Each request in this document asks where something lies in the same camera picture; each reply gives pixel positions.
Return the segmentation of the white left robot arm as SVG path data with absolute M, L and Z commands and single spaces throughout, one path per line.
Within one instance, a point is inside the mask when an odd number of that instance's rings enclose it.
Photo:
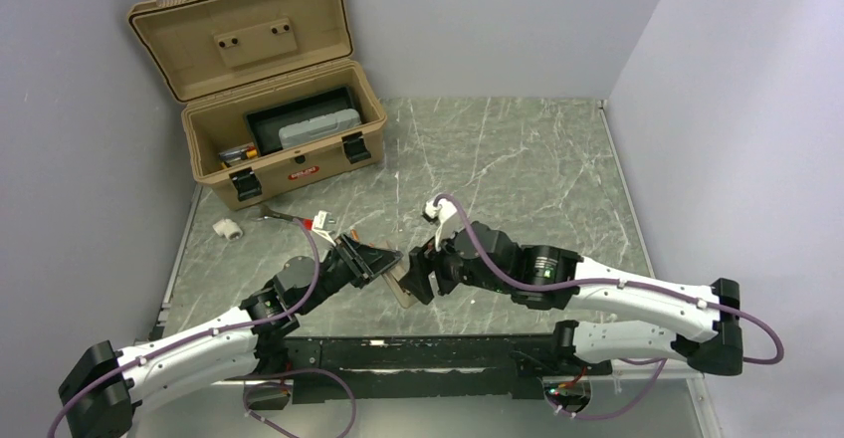
M 63 404 L 48 434 L 66 422 L 74 437 L 121 437 L 141 417 L 213 382 L 278 375 L 288 363 L 284 338 L 298 318 L 347 285 L 363 288 L 399 265 L 401 252 L 347 234 L 324 256 L 297 256 L 259 291 L 206 323 L 116 349 L 88 347 L 58 389 Z

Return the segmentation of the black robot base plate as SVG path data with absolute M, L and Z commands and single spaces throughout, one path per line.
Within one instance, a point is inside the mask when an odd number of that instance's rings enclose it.
M 246 373 L 251 380 L 285 371 L 296 404 L 323 403 L 345 393 L 317 369 L 340 377 L 358 399 L 504 395 L 540 399 L 544 384 L 607 376 L 610 361 L 583 365 L 551 333 L 287 337 L 275 354 Z

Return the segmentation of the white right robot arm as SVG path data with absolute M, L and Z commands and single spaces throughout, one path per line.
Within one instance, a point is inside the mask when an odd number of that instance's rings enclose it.
M 562 321 L 548 359 L 554 369 L 612 359 L 676 359 L 713 375 L 743 369 L 740 287 L 720 278 L 707 286 L 664 283 L 613 269 L 547 245 L 520 245 L 505 232 L 475 222 L 450 239 L 429 239 L 410 252 L 399 287 L 422 304 L 458 286 L 507 295 L 532 310 L 578 309 L 615 314 L 621 322 Z

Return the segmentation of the white remote control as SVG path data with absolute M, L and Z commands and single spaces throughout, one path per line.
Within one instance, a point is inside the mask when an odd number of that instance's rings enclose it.
M 403 309 L 409 309 L 418 304 L 418 300 L 399 284 L 400 280 L 406 275 L 408 267 L 409 260 L 402 256 L 395 265 L 381 275 Z

